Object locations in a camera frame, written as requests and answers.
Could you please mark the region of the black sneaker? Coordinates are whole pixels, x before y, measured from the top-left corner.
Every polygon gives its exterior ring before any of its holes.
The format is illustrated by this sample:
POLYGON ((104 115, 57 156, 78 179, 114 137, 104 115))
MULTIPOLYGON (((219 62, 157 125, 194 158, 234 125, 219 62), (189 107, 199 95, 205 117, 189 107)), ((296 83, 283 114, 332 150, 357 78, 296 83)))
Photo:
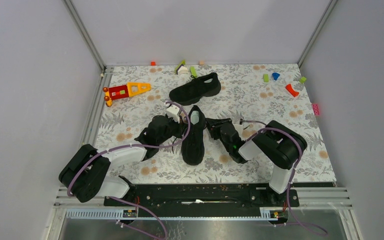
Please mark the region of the black sneaker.
POLYGON ((204 129, 206 118, 201 109, 194 105, 189 112, 190 130, 182 142, 181 154, 183 161, 191 166, 199 165, 205 155, 204 129))
POLYGON ((203 97, 213 97, 221 91, 221 83, 218 74, 211 72, 192 79, 169 92, 169 98, 182 106, 197 103, 203 97))

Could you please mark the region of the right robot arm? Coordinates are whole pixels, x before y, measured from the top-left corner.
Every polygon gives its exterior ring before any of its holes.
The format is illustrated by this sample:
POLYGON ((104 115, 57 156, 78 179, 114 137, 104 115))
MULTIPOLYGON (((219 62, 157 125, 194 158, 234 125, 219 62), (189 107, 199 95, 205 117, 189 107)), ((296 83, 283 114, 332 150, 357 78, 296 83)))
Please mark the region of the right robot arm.
POLYGON ((211 138, 220 140, 230 157, 238 164, 245 164, 261 154, 273 163, 267 201, 273 206, 281 205, 286 199, 286 190, 296 163, 302 157, 308 144, 306 140, 281 123, 272 120, 247 140, 240 137, 232 120, 206 119, 211 138))

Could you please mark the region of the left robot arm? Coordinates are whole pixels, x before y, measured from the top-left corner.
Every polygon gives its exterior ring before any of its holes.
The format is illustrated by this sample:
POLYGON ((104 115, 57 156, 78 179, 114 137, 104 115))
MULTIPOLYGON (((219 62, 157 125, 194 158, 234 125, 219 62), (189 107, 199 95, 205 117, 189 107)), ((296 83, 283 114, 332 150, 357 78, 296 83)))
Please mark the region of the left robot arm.
POLYGON ((133 142, 99 152, 91 144, 82 145, 58 176, 69 196, 81 203, 94 197, 116 197, 124 206, 132 204, 135 192, 122 177, 109 176, 110 170, 152 158, 164 143, 176 137, 181 143, 190 131, 187 119, 157 115, 133 142))

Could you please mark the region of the floral patterned mat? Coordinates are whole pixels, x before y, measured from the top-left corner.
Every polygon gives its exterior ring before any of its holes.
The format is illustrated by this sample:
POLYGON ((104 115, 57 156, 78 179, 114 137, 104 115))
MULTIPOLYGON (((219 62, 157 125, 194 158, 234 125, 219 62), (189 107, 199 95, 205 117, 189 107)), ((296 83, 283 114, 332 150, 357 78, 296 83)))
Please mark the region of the floral patterned mat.
MULTIPOLYGON (((299 162, 294 182, 335 182, 325 142, 319 129, 300 69, 296 64, 234 64, 197 65, 198 76, 217 73, 220 92, 204 97, 198 107, 208 118, 230 118, 243 125, 243 139, 248 139, 264 124, 275 120, 299 133, 307 148, 299 162), (274 80, 272 73, 279 73, 274 80), (269 82, 263 75, 268 74, 269 82), (291 84, 299 92, 293 97, 285 86, 291 84)), ((110 72, 110 86, 128 82, 149 83, 151 90, 132 98, 104 106, 94 146, 106 150, 130 143, 156 115, 165 111, 169 92, 190 81, 187 74, 175 74, 172 65, 116 66, 110 72)), ((222 143, 204 131, 205 154, 200 164, 191 166, 183 161, 181 147, 167 141, 165 147, 151 159, 125 164, 109 172, 124 176, 135 184, 195 184, 195 183, 266 183, 272 175, 273 163, 263 154, 245 163, 232 160, 222 143)))

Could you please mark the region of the red yellow toy rocket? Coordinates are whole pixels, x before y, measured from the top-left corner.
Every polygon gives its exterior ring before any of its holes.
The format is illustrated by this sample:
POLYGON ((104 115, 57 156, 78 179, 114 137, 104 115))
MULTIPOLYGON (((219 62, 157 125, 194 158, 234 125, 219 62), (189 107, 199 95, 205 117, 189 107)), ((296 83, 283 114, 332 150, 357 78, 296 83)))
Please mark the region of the red yellow toy rocket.
POLYGON ((104 87, 104 101, 107 107, 111 107, 114 100, 131 98, 152 89, 150 83, 127 82, 124 85, 104 87))

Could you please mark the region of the lime green long brick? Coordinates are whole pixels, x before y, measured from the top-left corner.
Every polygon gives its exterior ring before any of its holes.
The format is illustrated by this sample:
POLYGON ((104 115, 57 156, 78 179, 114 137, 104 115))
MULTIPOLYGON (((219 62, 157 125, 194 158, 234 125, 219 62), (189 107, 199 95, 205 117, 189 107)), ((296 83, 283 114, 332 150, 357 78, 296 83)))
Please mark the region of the lime green long brick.
POLYGON ((194 66, 190 66, 189 71, 190 71, 190 76, 191 76, 192 78, 195 79, 195 78, 198 77, 197 72, 196 72, 196 69, 195 69, 194 66))

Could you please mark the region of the green purple white block stack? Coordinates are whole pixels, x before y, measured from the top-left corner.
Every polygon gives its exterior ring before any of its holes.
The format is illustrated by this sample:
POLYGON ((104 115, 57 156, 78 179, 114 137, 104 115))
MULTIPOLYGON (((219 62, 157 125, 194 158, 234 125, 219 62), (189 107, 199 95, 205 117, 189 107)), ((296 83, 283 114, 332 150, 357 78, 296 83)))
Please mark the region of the green purple white block stack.
POLYGON ((186 61, 182 60, 177 67, 174 70, 176 75, 183 75, 187 74, 189 72, 188 68, 186 67, 186 61))

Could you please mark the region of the green small block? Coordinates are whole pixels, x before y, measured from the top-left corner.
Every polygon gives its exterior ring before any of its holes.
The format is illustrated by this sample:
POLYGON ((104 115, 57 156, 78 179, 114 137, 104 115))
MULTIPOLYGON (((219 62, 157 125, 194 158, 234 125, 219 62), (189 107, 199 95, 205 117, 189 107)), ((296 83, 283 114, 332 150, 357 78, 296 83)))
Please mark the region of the green small block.
POLYGON ((270 80, 269 80, 269 75, 268 74, 264 74, 263 75, 263 81, 265 82, 265 83, 268 83, 270 80))

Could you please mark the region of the blue toy piece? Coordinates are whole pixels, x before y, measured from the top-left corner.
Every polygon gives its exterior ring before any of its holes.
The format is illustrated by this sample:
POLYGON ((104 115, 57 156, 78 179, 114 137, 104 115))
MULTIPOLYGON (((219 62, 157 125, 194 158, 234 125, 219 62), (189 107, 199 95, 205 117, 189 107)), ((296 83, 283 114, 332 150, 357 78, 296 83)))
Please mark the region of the blue toy piece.
POLYGON ((279 77, 280 77, 279 73, 277 73, 277 72, 273 72, 272 73, 272 78, 273 78, 274 81, 277 81, 279 79, 279 77))

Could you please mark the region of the red arch block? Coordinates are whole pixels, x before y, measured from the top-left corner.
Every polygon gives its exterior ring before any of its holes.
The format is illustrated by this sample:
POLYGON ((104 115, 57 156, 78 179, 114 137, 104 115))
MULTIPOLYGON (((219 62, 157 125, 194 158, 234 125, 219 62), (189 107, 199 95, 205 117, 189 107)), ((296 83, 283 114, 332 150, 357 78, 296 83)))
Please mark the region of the red arch block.
POLYGON ((285 89, 294 97, 296 98, 300 93, 296 91, 291 84, 288 84, 285 86, 285 89))

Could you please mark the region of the lime green corner block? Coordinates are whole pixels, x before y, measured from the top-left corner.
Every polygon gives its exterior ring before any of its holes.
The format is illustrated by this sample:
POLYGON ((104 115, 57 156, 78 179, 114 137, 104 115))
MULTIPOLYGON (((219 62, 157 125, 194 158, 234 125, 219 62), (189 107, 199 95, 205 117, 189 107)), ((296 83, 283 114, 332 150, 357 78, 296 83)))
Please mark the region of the lime green corner block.
POLYGON ((300 82, 301 84, 304 84, 306 81, 307 81, 307 78, 304 77, 304 76, 302 76, 302 77, 300 78, 300 80, 299 80, 299 82, 300 82))

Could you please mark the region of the pink brick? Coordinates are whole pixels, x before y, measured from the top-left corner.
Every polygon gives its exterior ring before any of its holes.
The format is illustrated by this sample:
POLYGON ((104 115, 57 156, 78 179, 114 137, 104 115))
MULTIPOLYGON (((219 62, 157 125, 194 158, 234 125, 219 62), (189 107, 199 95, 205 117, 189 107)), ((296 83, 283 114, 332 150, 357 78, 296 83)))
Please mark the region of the pink brick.
POLYGON ((312 104, 312 109, 313 109, 313 112, 314 112, 314 115, 315 116, 319 116, 321 114, 320 112, 320 108, 319 108, 319 105, 316 104, 316 103, 313 103, 312 104))

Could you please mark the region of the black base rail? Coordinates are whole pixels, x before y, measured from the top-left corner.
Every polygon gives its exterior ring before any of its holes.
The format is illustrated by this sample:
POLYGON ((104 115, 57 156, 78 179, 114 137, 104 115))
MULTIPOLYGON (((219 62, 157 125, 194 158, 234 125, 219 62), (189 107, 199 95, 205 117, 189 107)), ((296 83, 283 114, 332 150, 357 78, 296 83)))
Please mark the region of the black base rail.
POLYGON ((261 208, 299 207, 296 190, 278 194, 266 183, 136 184, 123 200, 158 217, 261 217, 261 208))

